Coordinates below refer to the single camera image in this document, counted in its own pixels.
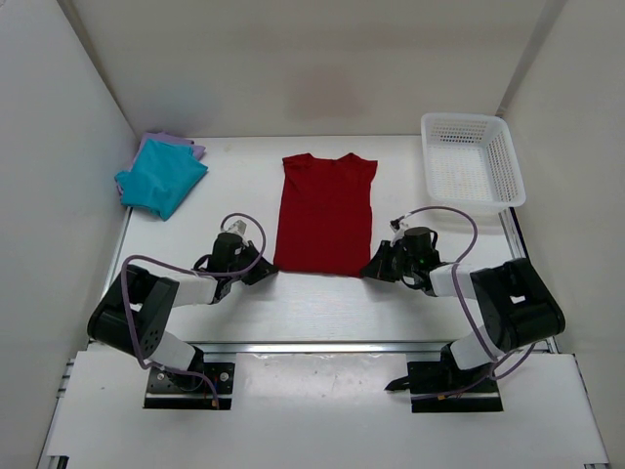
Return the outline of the red t shirt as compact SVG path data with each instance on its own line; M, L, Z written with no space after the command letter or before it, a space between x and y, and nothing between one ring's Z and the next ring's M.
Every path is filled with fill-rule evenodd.
M273 263L284 272L359 277L370 260L371 186L378 162L348 153L282 159Z

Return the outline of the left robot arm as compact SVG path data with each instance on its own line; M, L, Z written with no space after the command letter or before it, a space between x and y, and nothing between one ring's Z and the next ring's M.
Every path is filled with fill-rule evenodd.
M201 379L203 354L166 330L171 312L182 306L216 305L235 283L253 285L277 273L253 242L233 232L218 234L212 252L192 269L171 267L168 277L135 265L135 260L149 259L132 256L122 266L89 319L88 336L143 366L191 381Z

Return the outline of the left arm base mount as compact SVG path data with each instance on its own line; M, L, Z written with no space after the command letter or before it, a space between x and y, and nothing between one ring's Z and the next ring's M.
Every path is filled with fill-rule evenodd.
M235 362L205 362L203 374L212 382L217 395L198 377L182 376L152 369L144 397L146 409L230 410Z

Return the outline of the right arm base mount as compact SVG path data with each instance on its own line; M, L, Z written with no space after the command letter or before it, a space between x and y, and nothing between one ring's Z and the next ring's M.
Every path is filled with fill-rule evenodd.
M408 362L407 374L385 391L408 391L412 413L489 413L504 410L493 364L462 370L445 345L437 362Z

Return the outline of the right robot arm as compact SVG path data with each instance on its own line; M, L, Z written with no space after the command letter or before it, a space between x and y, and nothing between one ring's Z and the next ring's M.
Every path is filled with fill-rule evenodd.
M478 303L482 325L469 319L472 332L441 351L440 361L450 372L482 370L565 330L561 307L528 259L475 270L441 261L437 243L438 233L429 228L400 228L394 239L380 243L360 273L431 297L455 297L463 308L469 300Z

